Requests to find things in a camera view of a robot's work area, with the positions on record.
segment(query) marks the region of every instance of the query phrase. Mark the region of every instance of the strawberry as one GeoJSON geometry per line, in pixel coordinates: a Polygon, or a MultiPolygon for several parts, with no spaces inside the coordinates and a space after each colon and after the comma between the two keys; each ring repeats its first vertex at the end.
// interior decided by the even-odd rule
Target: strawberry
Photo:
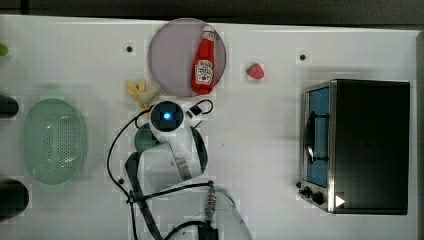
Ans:
{"type": "Polygon", "coordinates": [[[254,63],[252,64],[247,70],[247,74],[254,79],[262,79],[265,75],[264,70],[262,69],[261,65],[254,63]]]}

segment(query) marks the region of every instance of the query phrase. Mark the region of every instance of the black cable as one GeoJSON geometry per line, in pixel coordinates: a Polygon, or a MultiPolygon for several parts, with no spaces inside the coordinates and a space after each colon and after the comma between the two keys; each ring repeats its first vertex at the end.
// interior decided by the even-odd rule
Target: black cable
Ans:
{"type": "Polygon", "coordinates": [[[142,111],[141,113],[139,113],[136,117],[134,117],[133,119],[131,119],[131,121],[129,121],[122,129],[121,131],[119,131],[118,135],[115,137],[115,139],[112,142],[112,145],[110,145],[110,149],[109,149],[109,153],[107,155],[107,172],[109,174],[109,177],[112,179],[112,182],[116,184],[116,186],[118,186],[122,192],[125,194],[125,196],[127,196],[127,198],[129,197],[128,192],[115,180],[115,178],[112,176],[112,172],[110,170],[110,156],[112,155],[112,149],[115,146],[116,141],[118,141],[118,138],[121,136],[121,134],[124,132],[125,129],[127,129],[127,127],[134,122],[138,117],[140,117],[141,115],[150,112],[150,110],[153,108],[153,106],[150,107],[150,109],[142,111]]]}
{"type": "Polygon", "coordinates": [[[135,123],[135,127],[136,127],[137,129],[140,129],[140,126],[138,126],[138,118],[134,121],[134,123],[135,123]]]}
{"type": "Polygon", "coordinates": [[[196,126],[194,126],[194,128],[197,128],[202,122],[203,122],[203,120],[200,121],[198,124],[196,124],[196,126]]]}
{"type": "Polygon", "coordinates": [[[202,221],[189,221],[189,222],[185,222],[181,225],[179,225],[178,227],[174,228],[169,234],[168,236],[166,236],[166,238],[164,240],[169,240],[175,233],[177,233],[178,231],[180,231],[181,229],[188,227],[188,226],[203,226],[203,225],[207,225],[205,222],[202,221]]]}
{"type": "Polygon", "coordinates": [[[133,234],[134,234],[134,240],[138,240],[137,237],[137,229],[135,227],[135,214],[134,214],[134,207],[133,207],[133,202],[130,202],[130,208],[131,208],[131,223],[133,225],[133,234]]]}
{"type": "MultiPolygon", "coordinates": [[[[115,185],[116,186],[118,186],[121,190],[122,190],[122,192],[125,194],[125,196],[127,196],[127,198],[129,199],[130,198],[130,195],[129,195],[129,193],[116,181],[116,179],[112,176],[112,171],[110,170],[110,156],[112,155],[112,150],[113,150],[113,147],[115,146],[115,144],[116,144],[116,141],[119,139],[119,137],[121,136],[121,134],[125,131],[125,129],[127,129],[128,128],[128,126],[132,123],[132,122],[134,122],[134,121],[136,121],[140,116],[142,116],[143,114],[146,114],[146,113],[148,113],[148,112],[150,112],[150,110],[153,108],[153,106],[151,106],[150,107],[150,109],[148,109],[148,110],[145,110],[145,111],[142,111],[142,112],[140,112],[136,117],[134,117],[133,119],[131,119],[131,121],[129,121],[122,129],[121,129],[121,131],[119,131],[119,133],[118,133],[118,135],[115,137],[115,139],[113,140],[113,142],[112,142],[112,145],[110,145],[110,149],[109,149],[109,152],[108,152],[108,155],[107,155],[107,165],[106,165],[106,168],[107,168],[107,172],[108,172],[108,174],[109,174],[109,177],[110,177],[110,179],[112,179],[112,182],[113,183],[115,183],[115,185]]],[[[135,240],[138,240],[138,237],[137,237],[137,229],[136,229],[136,226],[135,226],[135,216],[134,216],[134,208],[133,208],[133,202],[129,202],[130,203],[130,208],[131,208],[131,219],[132,219],[132,227],[133,227],[133,233],[134,233],[134,239],[135,240]]]]}
{"type": "Polygon", "coordinates": [[[154,197],[166,195],[166,194],[169,194],[169,193],[178,192],[178,191],[181,191],[181,190],[184,190],[184,189],[187,189],[187,188],[210,187],[211,186],[211,182],[212,181],[210,181],[208,183],[189,184],[189,185],[185,185],[185,186],[178,187],[178,188],[173,188],[173,189],[166,190],[166,191],[162,191],[162,192],[158,192],[158,193],[153,193],[153,194],[144,196],[144,199],[147,200],[147,199],[150,199],[150,198],[154,198],[154,197]]]}
{"type": "Polygon", "coordinates": [[[198,103],[196,103],[194,106],[198,106],[199,104],[201,104],[201,103],[203,103],[203,102],[209,102],[210,104],[211,104],[211,108],[209,109],[209,111],[207,111],[207,112],[202,112],[202,114],[209,114],[209,113],[211,113],[212,112],[212,110],[213,110],[213,102],[211,101],[211,100],[209,100],[209,99],[204,99],[204,100],[202,100],[202,101],[199,101],[198,103]]]}

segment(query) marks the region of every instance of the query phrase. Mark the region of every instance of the silver oven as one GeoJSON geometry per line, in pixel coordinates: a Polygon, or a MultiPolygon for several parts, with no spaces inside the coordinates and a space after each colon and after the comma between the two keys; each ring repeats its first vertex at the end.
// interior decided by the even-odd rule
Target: silver oven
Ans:
{"type": "Polygon", "coordinates": [[[304,200],[329,213],[407,213],[409,92],[407,82],[346,79],[304,91],[304,200]]]}

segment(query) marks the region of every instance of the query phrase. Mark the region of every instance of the red ketchup bottle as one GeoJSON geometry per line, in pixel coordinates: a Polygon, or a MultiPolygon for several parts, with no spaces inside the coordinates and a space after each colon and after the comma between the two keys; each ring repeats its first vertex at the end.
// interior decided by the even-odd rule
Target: red ketchup bottle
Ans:
{"type": "Polygon", "coordinates": [[[209,94],[215,86],[215,30],[203,28],[202,40],[197,50],[191,72],[191,89],[199,95],[209,94]]]}

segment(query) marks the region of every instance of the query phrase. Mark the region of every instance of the green colander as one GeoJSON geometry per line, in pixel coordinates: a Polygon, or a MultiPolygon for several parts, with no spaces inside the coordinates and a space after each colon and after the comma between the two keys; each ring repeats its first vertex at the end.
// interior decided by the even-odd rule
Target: green colander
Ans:
{"type": "Polygon", "coordinates": [[[49,98],[32,107],[24,122],[24,163],[41,183],[61,184],[82,164],[82,121],[61,99],[49,98]]]}

